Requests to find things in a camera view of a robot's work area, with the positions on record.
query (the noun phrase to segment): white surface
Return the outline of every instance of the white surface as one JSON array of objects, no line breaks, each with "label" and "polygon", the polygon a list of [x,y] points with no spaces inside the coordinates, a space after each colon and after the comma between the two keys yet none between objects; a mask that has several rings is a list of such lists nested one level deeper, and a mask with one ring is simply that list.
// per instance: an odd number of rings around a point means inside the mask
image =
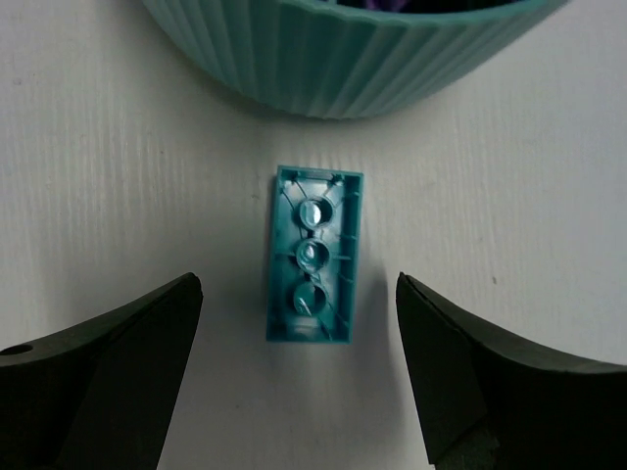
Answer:
[{"label": "white surface", "polygon": [[[540,343],[627,363],[626,16],[623,0],[575,1],[432,99],[337,123],[233,96],[136,0],[5,0],[0,349],[196,272],[164,470],[427,468],[400,270]],[[265,342],[277,164],[365,173],[350,347]]]}]

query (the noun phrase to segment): teal plastic bowl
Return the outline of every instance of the teal plastic bowl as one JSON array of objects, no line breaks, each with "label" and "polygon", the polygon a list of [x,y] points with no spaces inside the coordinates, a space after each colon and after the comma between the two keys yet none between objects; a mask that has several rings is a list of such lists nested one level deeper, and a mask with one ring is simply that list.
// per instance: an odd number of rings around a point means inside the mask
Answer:
[{"label": "teal plastic bowl", "polygon": [[317,118],[381,115],[435,93],[566,1],[403,15],[318,0],[143,0],[213,77],[261,103]]}]

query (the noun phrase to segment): bowl rim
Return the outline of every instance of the bowl rim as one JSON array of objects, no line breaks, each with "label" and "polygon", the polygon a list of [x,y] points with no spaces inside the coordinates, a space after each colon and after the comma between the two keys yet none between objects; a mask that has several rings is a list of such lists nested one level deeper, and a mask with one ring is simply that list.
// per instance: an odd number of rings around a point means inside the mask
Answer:
[{"label": "bowl rim", "polygon": [[279,4],[299,7],[312,14],[328,15],[344,21],[359,21],[377,24],[472,24],[501,20],[529,13],[549,5],[552,0],[521,0],[498,7],[483,8],[469,12],[454,13],[411,13],[378,12],[346,5],[338,5],[320,0],[275,0]]}]

